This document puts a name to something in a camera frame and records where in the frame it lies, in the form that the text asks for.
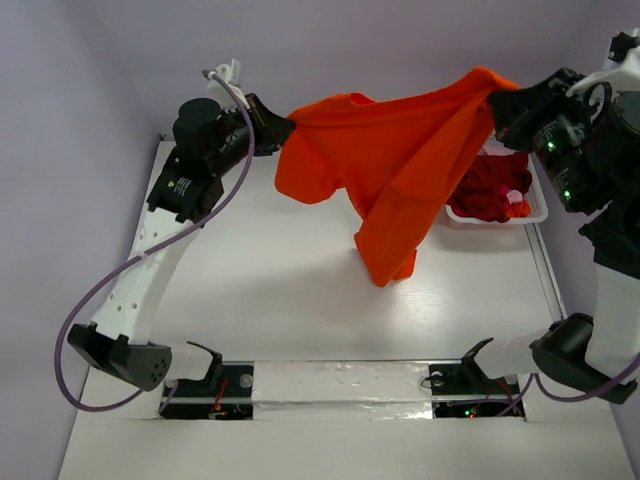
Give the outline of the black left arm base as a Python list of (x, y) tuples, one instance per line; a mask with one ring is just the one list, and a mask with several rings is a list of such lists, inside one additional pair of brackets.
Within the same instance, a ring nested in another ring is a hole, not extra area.
[(253, 418), (253, 363), (225, 363), (217, 386), (201, 380), (180, 379), (177, 389), (165, 385), (159, 415), (170, 420), (251, 420)]

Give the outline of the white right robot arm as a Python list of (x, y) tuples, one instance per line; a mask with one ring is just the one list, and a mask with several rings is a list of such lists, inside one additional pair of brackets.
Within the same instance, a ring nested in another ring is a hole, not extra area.
[(588, 216), (594, 248), (593, 315), (576, 313), (535, 339), (486, 339), (461, 360), (476, 391), (492, 379), (529, 374), (623, 404), (639, 377), (639, 80), (619, 69), (560, 69), (535, 86), (490, 94), (497, 140), (533, 154), (564, 208)]

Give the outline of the orange t-shirt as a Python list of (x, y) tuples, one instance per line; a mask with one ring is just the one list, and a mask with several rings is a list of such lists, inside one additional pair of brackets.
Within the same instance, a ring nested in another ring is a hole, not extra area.
[(495, 128), (493, 92), (517, 84), (475, 67), (442, 89), (375, 101), (358, 92), (293, 111), (276, 190), (303, 204), (346, 191), (362, 223), (354, 235), (372, 282), (410, 277), (417, 249)]

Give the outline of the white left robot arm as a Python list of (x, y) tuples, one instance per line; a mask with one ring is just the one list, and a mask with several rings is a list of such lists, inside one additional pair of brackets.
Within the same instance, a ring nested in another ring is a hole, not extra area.
[(241, 105), (196, 98), (179, 108), (175, 145), (146, 199), (127, 267), (90, 322), (68, 333), (68, 344), (91, 367), (141, 391), (164, 380), (172, 352), (152, 342), (151, 329), (178, 262), (231, 198), (223, 176), (248, 157), (277, 152), (294, 129), (254, 94)]

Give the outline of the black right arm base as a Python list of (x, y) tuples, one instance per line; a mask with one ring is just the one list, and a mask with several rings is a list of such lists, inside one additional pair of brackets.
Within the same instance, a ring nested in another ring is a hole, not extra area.
[(518, 381), (491, 380), (476, 367), (462, 363), (430, 364), (420, 387), (431, 394), (437, 419), (525, 418), (522, 401), (507, 410), (521, 394)]

